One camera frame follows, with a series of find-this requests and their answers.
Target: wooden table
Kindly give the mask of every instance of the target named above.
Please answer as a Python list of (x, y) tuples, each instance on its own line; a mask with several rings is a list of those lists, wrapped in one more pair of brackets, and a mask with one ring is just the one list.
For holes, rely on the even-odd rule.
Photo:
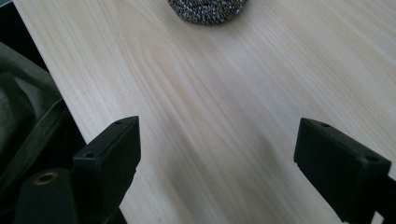
[(301, 117), (396, 161), (394, 0), (249, 0), (216, 27), (166, 0), (14, 2), (87, 142), (140, 116), (129, 223), (341, 223), (293, 162)]

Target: black and white speckled object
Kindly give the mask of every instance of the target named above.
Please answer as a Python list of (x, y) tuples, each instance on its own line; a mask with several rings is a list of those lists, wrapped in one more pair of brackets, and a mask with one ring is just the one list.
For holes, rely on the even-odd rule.
[(201, 25), (217, 25), (234, 18), (247, 0), (168, 0), (183, 20)]

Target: screw hole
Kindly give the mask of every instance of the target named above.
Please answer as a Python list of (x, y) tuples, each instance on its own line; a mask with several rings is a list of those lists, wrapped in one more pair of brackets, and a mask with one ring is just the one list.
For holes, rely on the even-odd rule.
[(95, 155), (92, 152), (86, 152), (83, 156), (86, 158), (93, 158)]
[(58, 177), (58, 173), (55, 172), (46, 173), (36, 178), (33, 181), (33, 183), (37, 186), (47, 185), (50, 182), (52, 182), (54, 179), (56, 179), (56, 177)]

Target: cloth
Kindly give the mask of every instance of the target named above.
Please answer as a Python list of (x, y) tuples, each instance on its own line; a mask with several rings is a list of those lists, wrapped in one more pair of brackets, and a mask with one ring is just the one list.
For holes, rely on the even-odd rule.
[(0, 42), (48, 71), (18, 10), (12, 2), (0, 7)]
[(0, 223), (24, 179), (85, 146), (50, 74), (0, 42)]

